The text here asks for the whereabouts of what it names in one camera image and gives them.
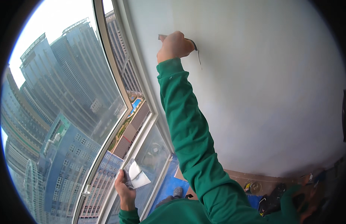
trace plastic bag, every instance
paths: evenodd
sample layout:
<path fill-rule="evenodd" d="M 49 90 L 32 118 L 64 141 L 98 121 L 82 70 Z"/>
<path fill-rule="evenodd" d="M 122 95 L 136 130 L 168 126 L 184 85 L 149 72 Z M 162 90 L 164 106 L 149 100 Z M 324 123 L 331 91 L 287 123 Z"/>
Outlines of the plastic bag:
<path fill-rule="evenodd" d="M 134 159 L 128 161 L 123 168 L 123 173 L 125 185 L 131 189 L 139 188 L 151 182 Z"/>

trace sky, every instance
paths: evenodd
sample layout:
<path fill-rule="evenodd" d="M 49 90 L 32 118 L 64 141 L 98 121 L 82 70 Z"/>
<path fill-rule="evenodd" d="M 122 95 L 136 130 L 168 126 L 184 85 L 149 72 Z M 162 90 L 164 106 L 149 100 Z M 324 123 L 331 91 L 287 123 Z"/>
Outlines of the sky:
<path fill-rule="evenodd" d="M 111 0 L 103 0 L 103 3 L 105 14 L 113 10 Z M 41 3 L 25 25 L 9 59 L 10 70 L 19 88 L 25 81 L 19 68 L 22 64 L 20 57 L 28 47 L 43 33 L 49 44 L 52 43 L 64 29 L 86 17 L 96 31 L 92 0 L 45 0 Z"/>

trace gray slipper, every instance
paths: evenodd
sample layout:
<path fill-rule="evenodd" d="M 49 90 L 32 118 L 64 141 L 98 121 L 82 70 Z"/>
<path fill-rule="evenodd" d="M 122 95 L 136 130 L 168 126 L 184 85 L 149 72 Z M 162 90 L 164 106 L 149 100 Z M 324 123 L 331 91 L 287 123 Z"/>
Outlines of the gray slipper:
<path fill-rule="evenodd" d="M 173 190 L 173 197 L 178 196 L 179 198 L 182 198 L 182 194 L 183 194 L 183 188 L 181 187 L 176 187 Z"/>

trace spackle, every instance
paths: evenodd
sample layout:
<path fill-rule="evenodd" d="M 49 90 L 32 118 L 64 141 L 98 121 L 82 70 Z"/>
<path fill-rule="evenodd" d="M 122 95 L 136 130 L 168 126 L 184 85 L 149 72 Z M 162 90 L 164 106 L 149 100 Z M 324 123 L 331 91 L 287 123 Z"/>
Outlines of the spackle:
<path fill-rule="evenodd" d="M 199 61 L 200 69 L 201 69 L 201 70 L 203 70 L 203 68 L 202 68 L 202 64 L 200 63 L 200 58 L 199 58 L 199 50 L 197 50 L 197 52 L 198 52 L 198 61 Z"/>

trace swimming pool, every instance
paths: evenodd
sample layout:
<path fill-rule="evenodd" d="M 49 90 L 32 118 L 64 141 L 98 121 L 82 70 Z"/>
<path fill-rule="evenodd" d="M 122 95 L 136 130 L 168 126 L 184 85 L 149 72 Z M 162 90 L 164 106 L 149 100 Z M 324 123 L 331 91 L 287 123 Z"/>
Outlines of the swimming pool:
<path fill-rule="evenodd" d="M 135 102 L 132 103 L 133 109 L 131 110 L 131 113 L 129 113 L 129 115 L 131 115 L 132 112 L 136 109 L 136 107 L 138 106 L 138 104 L 139 104 L 140 101 L 141 101 L 140 99 L 136 99 Z"/>

